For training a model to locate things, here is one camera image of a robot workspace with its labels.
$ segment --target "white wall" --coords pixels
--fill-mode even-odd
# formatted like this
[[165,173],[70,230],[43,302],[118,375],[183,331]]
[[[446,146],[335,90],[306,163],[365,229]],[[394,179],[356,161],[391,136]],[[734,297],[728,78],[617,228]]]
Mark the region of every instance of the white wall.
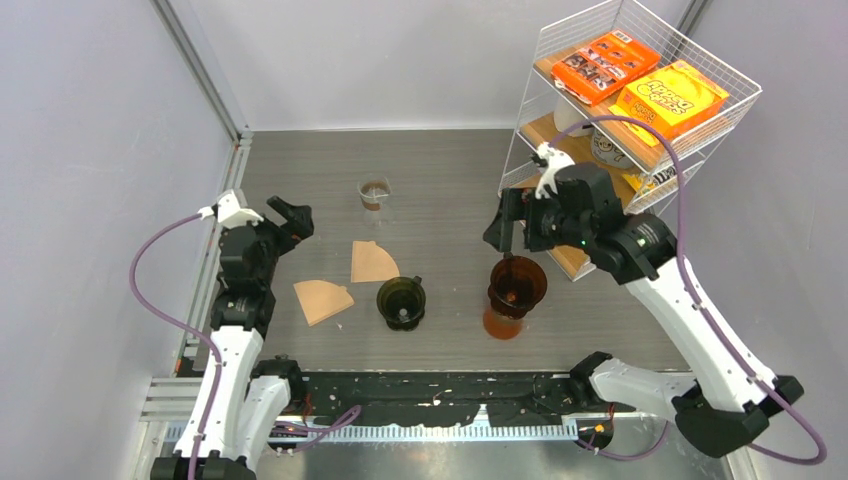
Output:
[[[0,4],[2,478],[123,478],[178,332],[132,298],[152,233],[214,198],[229,139],[145,0]],[[183,315],[200,225],[141,288]]]
[[[797,406],[831,454],[812,469],[764,462],[771,478],[787,480],[845,478],[848,471],[848,94],[838,80],[848,75],[848,4],[814,4],[715,1],[694,35],[763,86],[690,183],[688,250],[741,337],[775,372],[797,376],[806,388]],[[817,69],[826,78],[810,77]],[[785,414],[758,443],[799,456],[815,450]]]
[[180,1],[254,130],[512,128],[539,30],[600,2]]

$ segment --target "table surface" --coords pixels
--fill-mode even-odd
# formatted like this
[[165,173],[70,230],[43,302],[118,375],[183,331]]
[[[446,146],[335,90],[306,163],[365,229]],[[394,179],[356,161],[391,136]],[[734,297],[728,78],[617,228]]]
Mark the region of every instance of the table surface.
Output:
[[[276,220],[265,199],[312,206],[315,235],[280,259],[274,317],[260,358],[288,354],[305,370],[568,370],[602,350],[635,366],[684,370],[651,314],[596,271],[576,283],[544,253],[544,300],[508,341],[482,327],[489,273],[501,258],[481,239],[497,209],[507,130],[267,132],[254,139],[242,189]],[[395,221],[369,227],[356,190],[368,173],[388,177]],[[420,276],[426,315],[413,332],[386,327],[380,283],[350,283],[352,242],[375,240],[401,275]],[[309,327],[293,284],[327,280],[355,305]]]

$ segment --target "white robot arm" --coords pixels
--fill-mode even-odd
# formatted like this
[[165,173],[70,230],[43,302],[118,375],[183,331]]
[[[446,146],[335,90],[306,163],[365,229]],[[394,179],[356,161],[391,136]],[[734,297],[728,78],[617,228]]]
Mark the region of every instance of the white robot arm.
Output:
[[[256,463],[277,416],[292,398],[304,394],[297,362],[275,358],[256,364],[256,359],[276,303],[270,286],[277,259],[312,235],[312,210],[279,197],[267,203],[286,223],[277,225],[247,208],[239,190],[224,192],[214,206],[198,212],[214,216],[224,228],[218,243],[220,289],[211,311],[211,339],[221,361],[205,370],[175,455],[154,461],[151,480],[185,478],[192,457],[198,459],[202,478],[255,479]],[[210,395],[216,375],[217,391]],[[206,428],[195,442],[207,409]]]
[[[620,402],[677,424],[703,453],[721,457],[748,445],[782,411],[755,380],[788,403],[803,388],[791,376],[776,376],[730,328],[685,261],[702,299],[694,305],[676,259],[676,239],[659,218],[625,215],[609,174],[592,163],[575,164],[547,144],[534,159],[546,168],[538,186],[502,191],[500,208],[483,238],[499,251],[511,247],[511,223],[525,222],[524,246],[531,251],[569,245],[586,252],[656,317],[692,369],[669,375],[632,367],[596,352],[571,370],[598,399]],[[709,309],[719,330],[756,372],[740,368],[716,332],[705,322]]]

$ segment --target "wire shelf rack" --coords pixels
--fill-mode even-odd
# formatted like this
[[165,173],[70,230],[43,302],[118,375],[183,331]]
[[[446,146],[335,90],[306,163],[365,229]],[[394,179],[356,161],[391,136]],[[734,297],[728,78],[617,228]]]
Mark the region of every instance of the wire shelf rack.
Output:
[[[500,188],[519,184],[528,185],[534,181],[539,171],[532,162],[528,162],[527,155],[530,151],[525,150],[521,144],[526,144],[533,149],[541,141],[548,141],[550,140],[548,137],[552,138],[555,135],[556,131],[550,130],[553,128],[550,124],[553,111],[560,98],[565,99],[587,118],[610,113],[609,106],[615,103],[617,95],[612,95],[595,107],[588,107],[569,93],[556,88],[550,75],[550,67],[576,48],[615,29],[623,30],[629,36],[660,53],[661,60],[657,68],[677,60],[685,60],[728,92],[728,98],[718,114],[674,138],[671,142],[681,160],[698,154],[693,157],[695,161],[687,161],[684,164],[685,182],[698,172],[715,151],[719,141],[733,130],[762,93],[759,84],[687,38],[639,1],[606,0],[552,23],[539,33],[533,57],[533,69],[527,79]],[[661,146],[647,146],[622,123],[606,122],[596,127],[616,147],[627,154],[646,177],[665,170],[671,165],[668,153]],[[578,150],[585,154],[585,148],[579,147]],[[622,173],[624,171],[619,173],[615,173],[615,169],[611,171],[613,176]],[[621,180],[616,181],[614,178],[614,183],[617,185],[617,193],[624,198],[619,192]],[[642,188],[633,189],[626,196],[630,200],[624,202],[625,212],[630,214],[644,212],[664,199],[673,198],[677,190],[676,177],[652,189],[645,188],[643,183]],[[572,280],[582,277],[595,268],[588,260],[568,267],[560,266]]]
[[[729,96],[717,115],[672,141],[681,159],[730,132],[762,92],[759,84],[687,38],[636,0],[607,0],[543,28],[534,54],[534,71],[553,85],[550,72],[539,68],[540,61],[563,56],[562,52],[582,46],[614,29],[625,31],[660,53],[659,67],[685,60],[728,92]],[[560,93],[584,116],[608,113],[606,102],[589,108],[570,94]],[[623,137],[620,127],[602,125],[600,128],[645,172],[662,170],[671,161],[668,154],[658,147],[654,148],[653,154],[646,155],[646,148],[638,140]]]

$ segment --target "orange box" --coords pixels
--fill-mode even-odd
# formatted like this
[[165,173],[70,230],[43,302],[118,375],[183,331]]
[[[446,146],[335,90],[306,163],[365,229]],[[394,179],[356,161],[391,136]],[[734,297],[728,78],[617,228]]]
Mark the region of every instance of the orange box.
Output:
[[558,88],[594,107],[659,61],[657,52],[623,31],[613,30],[554,64],[551,75]]
[[[627,84],[610,112],[649,124],[671,140],[721,109],[728,93],[683,60]],[[646,144],[659,141],[641,127],[627,126]]]

